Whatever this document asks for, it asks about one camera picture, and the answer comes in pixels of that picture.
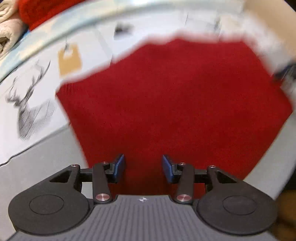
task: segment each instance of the red knit fabric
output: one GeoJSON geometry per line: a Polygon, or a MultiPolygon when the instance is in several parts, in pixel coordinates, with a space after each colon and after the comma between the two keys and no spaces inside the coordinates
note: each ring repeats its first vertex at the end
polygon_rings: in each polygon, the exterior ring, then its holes
{"type": "Polygon", "coordinates": [[[244,178],[292,112],[242,42],[148,44],[57,96],[90,166],[125,154],[121,194],[169,193],[163,154],[244,178]]]}
{"type": "Polygon", "coordinates": [[[18,8],[23,22],[33,30],[53,16],[83,1],[85,0],[20,0],[18,8]]]}

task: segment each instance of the white cloth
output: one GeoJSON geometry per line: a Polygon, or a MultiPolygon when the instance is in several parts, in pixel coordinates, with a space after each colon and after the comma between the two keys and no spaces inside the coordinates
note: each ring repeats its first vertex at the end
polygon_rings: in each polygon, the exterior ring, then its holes
{"type": "Polygon", "coordinates": [[[15,45],[25,30],[26,25],[20,19],[18,13],[15,13],[8,20],[0,23],[0,57],[15,45]]]}
{"type": "Polygon", "coordinates": [[[0,3],[0,23],[7,20],[17,11],[18,0],[3,0],[0,3]]]}

